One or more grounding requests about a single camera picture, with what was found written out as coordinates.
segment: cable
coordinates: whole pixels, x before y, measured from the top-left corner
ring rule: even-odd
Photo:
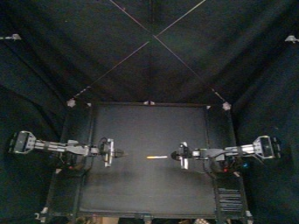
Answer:
[[[135,21],[135,23],[147,31],[151,33],[151,31],[138,22],[138,20],[127,13],[127,11],[112,1],[108,0],[124,13],[126,15]],[[164,44],[164,42],[158,38],[207,0],[200,1],[156,35],[152,33],[152,37],[158,40],[158,42],[166,47],[166,49],[172,53],[175,58],[184,64],[184,66],[190,69],[190,71],[199,77],[200,82],[210,88],[212,93],[222,99],[223,102],[227,102],[226,99],[222,97],[220,93],[215,90],[214,87],[203,80],[203,78],[199,76],[199,74],[192,70],[192,68],[187,65],[187,63],[183,61],[183,59],[175,54],[175,52],[171,50],[171,48]],[[95,83],[107,76],[107,74],[115,70],[115,68],[123,64],[123,62],[150,43],[147,41],[82,91],[74,95],[71,100],[78,98],[94,85]]]

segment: metal bracket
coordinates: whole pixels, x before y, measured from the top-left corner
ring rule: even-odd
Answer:
[[[144,224],[150,224],[155,217],[150,213],[136,213],[135,218],[144,220]]]
[[[42,223],[46,223],[46,219],[48,217],[48,207],[44,207],[40,213],[35,213],[35,219]]]

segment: small object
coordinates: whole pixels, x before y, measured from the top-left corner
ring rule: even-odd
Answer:
[[[299,42],[299,39],[298,38],[295,38],[295,36],[294,35],[290,35],[287,38],[286,38],[286,40],[285,40],[286,42],[294,42],[294,44],[295,44],[295,41],[297,42]]]
[[[239,173],[236,171],[234,171],[235,176],[239,178]]]
[[[12,36],[12,40],[22,40],[22,37],[20,37],[20,35],[16,33],[16,34],[14,34],[14,36]]]
[[[156,158],[168,158],[167,156],[150,156],[148,159],[156,159]]]
[[[0,37],[0,39],[12,39],[12,40],[22,40],[20,35],[16,33],[12,35],[12,37]]]
[[[231,105],[227,102],[223,103],[223,109],[231,110]]]
[[[76,101],[75,101],[74,98],[70,99],[70,100],[67,101],[67,105],[68,105],[68,107],[71,107],[71,108],[74,108],[74,107],[76,106]]]

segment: metal frame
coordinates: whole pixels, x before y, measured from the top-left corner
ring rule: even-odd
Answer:
[[[172,103],[158,103],[155,104],[155,106],[148,106],[144,105],[143,103],[130,103],[130,102],[100,102],[99,105],[120,105],[120,106],[147,106],[147,107],[198,107],[202,108],[203,106],[207,105],[202,105],[202,104],[172,104]],[[92,137],[92,125],[94,125],[94,111],[92,109],[90,110],[90,126],[88,126],[88,141],[91,142],[91,137]],[[234,138],[235,141],[235,136],[234,136],[234,129],[232,129],[232,122],[230,120],[230,111],[227,111],[227,115],[228,115],[228,126],[231,128],[231,132],[230,135]],[[207,147],[210,148],[210,111],[207,109],[204,109],[204,120],[206,120],[206,139],[207,139]],[[238,218],[239,220],[242,220],[243,223],[246,223],[247,221],[247,216],[246,216],[246,211],[248,210],[248,205],[247,205],[247,198],[246,198],[246,192],[244,192],[244,185],[243,185],[243,178],[242,176],[238,179],[238,183],[239,183],[239,192],[240,192],[240,199],[242,199],[242,213],[235,214],[234,217],[231,217],[230,215],[226,215],[222,211],[220,211],[220,193],[219,193],[219,180],[210,175],[211,177],[211,181],[212,181],[212,185],[214,185],[214,194],[215,194],[215,214],[212,215],[180,215],[180,214],[166,214],[166,213],[159,213],[155,214],[155,217],[151,214],[147,213],[120,213],[118,211],[115,212],[106,212],[106,213],[94,213],[94,212],[82,212],[79,210],[79,206],[80,206],[80,195],[82,195],[82,186],[84,183],[84,178],[86,178],[86,173],[88,170],[86,170],[86,172],[82,173],[82,175],[79,176],[80,181],[79,184],[76,186],[76,192],[75,192],[75,200],[74,200],[74,205],[72,205],[72,209],[71,209],[71,213],[59,213],[58,211],[52,211],[52,196],[55,193],[55,185],[58,182],[58,176],[59,173],[54,173],[52,176],[52,181],[51,181],[51,190],[50,190],[50,194],[48,194],[48,199],[47,199],[47,207],[48,207],[48,219],[56,217],[56,216],[67,216],[70,218],[71,224],[76,223],[76,218],[78,216],[112,216],[112,217],[124,217],[124,218],[135,218],[135,217],[146,217],[148,219],[148,217],[152,218],[186,218],[186,219],[210,219],[210,220],[218,220],[218,224],[223,224],[226,223],[227,218]]]

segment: black curtain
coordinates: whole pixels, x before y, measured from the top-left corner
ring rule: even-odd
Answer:
[[[279,160],[252,163],[247,197],[259,223],[299,222],[299,45],[290,43],[235,104],[238,139],[258,136],[282,141]]]

